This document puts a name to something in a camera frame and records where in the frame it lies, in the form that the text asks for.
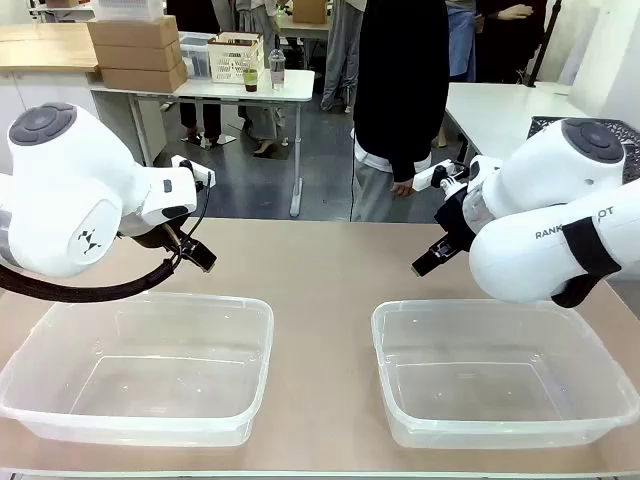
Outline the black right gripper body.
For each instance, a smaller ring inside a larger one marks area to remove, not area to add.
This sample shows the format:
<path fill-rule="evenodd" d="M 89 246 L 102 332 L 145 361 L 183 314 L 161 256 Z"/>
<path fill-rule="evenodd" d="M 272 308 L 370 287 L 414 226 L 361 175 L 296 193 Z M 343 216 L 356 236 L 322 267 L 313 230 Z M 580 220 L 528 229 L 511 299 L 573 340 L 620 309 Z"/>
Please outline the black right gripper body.
<path fill-rule="evenodd" d="M 471 230 L 463 214 L 463 203 L 467 189 L 462 188 L 448 198 L 438 209 L 434 218 L 446 235 L 438 242 L 438 252 L 444 256 L 455 256 L 468 252 L 476 234 Z"/>

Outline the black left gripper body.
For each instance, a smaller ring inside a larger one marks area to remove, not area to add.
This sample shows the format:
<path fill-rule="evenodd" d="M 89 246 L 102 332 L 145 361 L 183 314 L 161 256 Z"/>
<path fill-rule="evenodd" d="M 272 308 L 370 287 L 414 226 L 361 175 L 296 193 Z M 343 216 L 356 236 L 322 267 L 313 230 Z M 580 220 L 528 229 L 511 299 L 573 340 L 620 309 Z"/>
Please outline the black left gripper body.
<path fill-rule="evenodd" d="M 166 251 L 178 251 L 180 247 L 191 249 L 193 241 L 181 230 L 182 225 L 167 222 L 155 226 L 149 232 L 133 238 L 139 245 L 148 249 L 163 248 Z"/>

